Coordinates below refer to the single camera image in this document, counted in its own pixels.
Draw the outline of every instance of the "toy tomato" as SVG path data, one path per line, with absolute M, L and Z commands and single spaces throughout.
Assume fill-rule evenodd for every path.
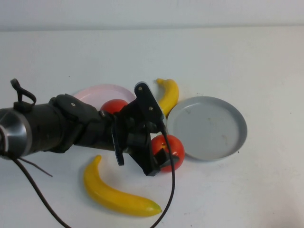
M 114 114 L 119 112 L 123 107 L 125 107 L 128 102 L 121 99 L 114 99 L 107 101 L 101 106 L 100 111 L 106 111 L 108 113 Z
M 172 154 L 179 157 L 179 161 L 174 164 L 174 169 L 177 170 L 185 159 L 185 149 L 182 145 L 181 141 L 173 135 L 168 134 L 169 144 L 171 146 Z M 166 152 L 169 152 L 165 138 L 163 135 L 158 135 L 154 139 L 151 140 L 151 146 L 153 154 L 156 154 L 162 148 L 165 149 Z M 171 172 L 171 166 L 166 166 L 161 169 L 162 172 Z

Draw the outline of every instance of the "gray plate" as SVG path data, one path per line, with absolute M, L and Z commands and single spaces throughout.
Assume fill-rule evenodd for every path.
M 203 161 L 238 151 L 247 137 L 242 114 L 218 98 L 198 96 L 178 103 L 170 112 L 169 134 L 178 137 L 186 154 Z

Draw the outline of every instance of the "wire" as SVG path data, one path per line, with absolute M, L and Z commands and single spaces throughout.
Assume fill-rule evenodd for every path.
M 171 146 L 169 144 L 169 139 L 167 136 L 167 132 L 166 132 L 166 126 L 164 125 L 164 123 L 162 123 L 162 130 L 161 133 L 163 134 L 168 150 L 169 150 L 169 159 L 170 159 L 170 164 L 171 164 L 171 169 L 172 169 L 172 189 L 171 189 L 171 194 L 168 200 L 168 203 L 165 207 L 165 209 L 163 210 L 162 214 L 160 215 L 160 217 L 156 220 L 156 222 L 150 227 L 150 228 L 155 228 L 160 221 L 163 219 L 163 217 L 165 216 L 165 214 L 167 213 L 171 202 L 173 200 L 173 196 L 174 196 L 174 190 L 175 190 L 175 169 L 174 169 L 174 161 L 173 161 L 173 155 L 172 155 L 172 149 Z M 39 198 L 41 199 L 41 201 L 43 202 L 44 206 L 46 206 L 46 208 L 48 209 L 48 211 L 51 213 L 51 215 L 64 227 L 64 228 L 71 228 L 68 224 L 66 224 L 56 213 L 55 211 L 51 208 L 51 206 L 49 205 L 49 203 L 47 202 L 47 200 L 44 198 L 44 196 L 42 195 L 40 189 L 38 188 L 37 184 L 35 183 L 35 181 L 33 180 L 33 178 L 31 177 L 31 175 L 29 174 L 29 172 L 27 171 L 27 169 L 22 165 L 22 163 L 20 161 L 18 161 L 17 158 L 15 158 L 12 155 L 7 155 L 16 165 L 18 165 L 18 167 L 21 169 L 21 171 L 24 173 L 24 175 L 27 177 L 28 181 L 31 183 L 31 185 L 33 186 L 34 190 L 36 191 L 36 193 L 38 194 Z M 41 171 L 43 171 L 44 173 L 46 173 L 49 176 L 49 173 L 47 173 L 46 171 L 44 171 L 43 169 L 41 169 L 40 167 L 38 167 L 36 164 L 29 162 L 25 159 L 20 158 L 20 160 L 29 163 L 33 166 L 35 166 L 36 168 L 40 169 Z
M 53 177 L 53 175 L 49 174 L 48 172 L 46 172 L 45 170 L 43 170 L 42 168 L 40 168 L 39 166 L 37 166 L 35 163 L 31 162 L 31 161 L 28 161 L 28 160 L 25 160 L 24 158 L 18 158 L 19 160 L 23 161 L 23 162 L 26 162 L 34 167 L 36 167 L 37 169 L 39 169 L 40 171 L 44 172 L 46 175 L 50 176 L 50 177 Z
M 55 211 L 51 208 L 51 206 L 48 204 L 47 200 L 44 198 L 44 196 L 42 195 L 40 189 L 38 188 L 37 184 L 35 183 L 35 181 L 33 180 L 33 178 L 31 177 L 31 175 L 29 174 L 29 172 L 27 171 L 27 169 L 21 164 L 21 162 L 18 161 L 17 158 L 10 156 L 9 158 L 12 159 L 13 162 L 15 162 L 16 165 L 18 165 L 18 167 L 21 169 L 21 171 L 24 173 L 24 175 L 27 177 L 27 179 L 29 180 L 29 182 L 31 183 L 31 185 L 33 186 L 34 190 L 36 191 L 36 193 L 38 194 L 39 198 L 41 199 L 41 201 L 43 202 L 44 206 L 46 206 L 46 208 L 48 209 L 48 211 L 52 214 L 52 216 L 64 227 L 64 228 L 71 228 L 68 224 L 66 224 L 56 213 Z
M 171 164 L 171 169 L 172 169 L 172 189 L 171 189 L 171 194 L 170 194 L 170 197 L 169 197 L 169 200 L 168 200 L 168 203 L 167 203 L 165 209 L 163 210 L 161 216 L 156 220 L 156 222 L 150 228 L 155 228 L 160 223 L 160 221 L 165 216 L 165 214 L 167 213 L 167 211 L 171 205 L 171 202 L 173 200 L 173 195 L 174 195 L 174 190 L 175 190 L 175 169 L 174 169 L 173 154 L 172 154 L 172 149 L 171 149 L 169 139 L 167 136 L 166 126 L 164 125 L 164 123 L 162 123 L 161 133 L 162 133 L 163 137 L 165 138 L 165 141 L 166 141 L 166 144 L 167 144 L 167 147 L 169 150 L 169 158 L 170 158 L 170 164 Z

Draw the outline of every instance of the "banana tip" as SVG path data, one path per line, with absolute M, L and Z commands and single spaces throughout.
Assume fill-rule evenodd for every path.
M 159 84 L 159 83 L 162 83 L 164 81 L 164 79 L 161 79 L 161 78 L 157 78 L 156 79 L 156 82 Z
M 100 160 L 101 160 L 101 155 L 96 155 L 93 163 L 98 164 L 100 162 Z
M 162 212 L 162 208 L 160 207 L 160 205 L 158 205 L 157 203 L 155 203 L 155 214 L 159 214 Z

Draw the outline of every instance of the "plate rim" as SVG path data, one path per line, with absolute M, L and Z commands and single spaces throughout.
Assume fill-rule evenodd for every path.
M 85 88 L 79 92 L 77 92 L 76 94 L 73 95 L 73 97 L 81 100 L 83 97 L 85 97 L 86 95 L 89 94 L 88 91 L 90 90 L 97 90 L 97 89 L 102 89 L 102 88 L 109 88 L 109 87 L 116 87 L 116 88 L 120 88 L 123 89 L 124 92 L 128 93 L 128 95 L 130 95 L 130 98 L 132 96 L 133 100 L 136 99 L 135 94 L 133 94 L 130 90 L 128 90 L 127 88 L 121 86 L 121 85 L 115 85 L 115 84 L 99 84 L 99 85 L 93 85 L 91 87 Z
M 171 112 L 170 112 L 169 115 L 168 115 L 168 119 L 167 119 L 167 129 L 168 129 L 168 133 L 169 133 L 169 134 L 172 134 L 172 135 L 175 135 L 175 134 L 174 134 L 174 131 L 173 131 L 173 124 L 174 124 L 175 119 L 176 119 L 176 118 L 173 119 L 174 113 L 177 113 L 178 111 L 181 111 L 182 109 L 185 109 L 185 108 L 188 106 L 188 105 L 185 105 L 185 103 L 189 102 L 189 100 L 191 100 L 191 99 L 193 99 L 193 100 L 200 100 L 200 99 L 204 99 L 204 98 L 206 98 L 206 99 L 210 99 L 210 98 L 211 98 L 211 99 L 213 99 L 213 100 L 218 100 L 218 101 L 220 101 L 220 102 L 222 102 L 222 103 L 224 103 L 224 104 L 227 104 L 228 106 L 232 107 L 232 108 L 237 112 L 237 114 L 241 117 L 241 121 L 243 122 L 243 123 L 239 123 L 239 121 L 238 121 L 238 123 L 239 123 L 238 125 L 243 125 L 243 126 L 244 126 L 244 130 L 245 130 L 244 141 L 240 144 L 240 146 L 238 147 L 238 149 L 237 149 L 236 151 L 234 151 L 234 152 L 232 152 L 232 153 L 230 153 L 230 154 L 228 154 L 228 155 L 221 156 L 221 157 L 215 158 L 215 159 L 202 159 L 202 158 L 198 158 L 198 157 L 196 157 L 196 156 L 193 156 L 193 155 L 189 154 L 189 153 L 185 150 L 186 155 L 189 156 L 189 157 L 191 157 L 191 158 L 194 158 L 194 159 L 199 160 L 199 161 L 211 162 L 211 161 L 217 161 L 217 160 L 220 160 L 220 159 L 229 157 L 229 156 L 235 154 L 237 151 L 239 151 L 239 150 L 243 147 L 243 145 L 245 144 L 245 142 L 246 142 L 246 140 L 247 140 L 247 136 L 248 136 L 248 126 L 247 126 L 246 120 L 245 120 L 244 116 L 242 115 L 242 113 L 241 113 L 235 106 L 233 106 L 232 104 L 230 104 L 229 102 L 224 101 L 224 100 L 222 100 L 222 99 L 220 99 L 220 98 L 217 98 L 217 97 L 212 97 L 212 96 L 195 96 L 195 97 L 190 97 L 190 98 L 187 98 L 187 99 L 185 99 L 185 100 L 180 101 L 180 102 L 171 110 Z

